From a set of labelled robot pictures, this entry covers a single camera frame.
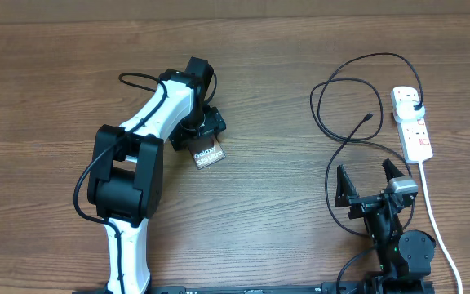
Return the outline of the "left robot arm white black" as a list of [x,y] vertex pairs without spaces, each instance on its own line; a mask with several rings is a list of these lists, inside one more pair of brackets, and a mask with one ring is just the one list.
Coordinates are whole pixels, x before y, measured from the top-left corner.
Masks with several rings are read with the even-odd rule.
[[110,275],[103,293],[149,293],[149,219],[162,197],[164,145],[188,149],[198,168],[225,157],[217,136],[226,129],[210,105],[217,77],[207,60],[193,57],[183,71],[156,77],[153,96],[119,126],[95,135],[92,160],[75,185],[73,205],[87,221],[104,225]]

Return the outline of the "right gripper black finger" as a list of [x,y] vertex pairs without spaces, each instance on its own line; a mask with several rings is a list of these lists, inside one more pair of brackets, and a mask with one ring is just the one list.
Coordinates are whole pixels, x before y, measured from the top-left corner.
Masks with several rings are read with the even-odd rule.
[[392,179],[404,176],[404,174],[388,158],[382,162],[382,167],[384,169],[387,182]]
[[335,206],[347,207],[351,201],[358,198],[358,192],[351,182],[344,165],[337,167],[337,188],[335,194]]

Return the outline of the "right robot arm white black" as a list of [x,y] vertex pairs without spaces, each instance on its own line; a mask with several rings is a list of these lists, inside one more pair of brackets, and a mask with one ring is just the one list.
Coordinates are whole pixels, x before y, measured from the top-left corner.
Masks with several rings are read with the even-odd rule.
[[335,205],[348,207],[350,219],[364,220],[380,270],[369,272],[359,282],[342,283],[345,270],[370,252],[359,253],[344,265],[335,281],[336,293],[433,293],[431,273],[436,240],[421,230],[403,229],[398,213],[411,207],[418,194],[415,180],[404,175],[388,159],[382,163],[387,186],[379,194],[361,197],[345,167],[337,167]]

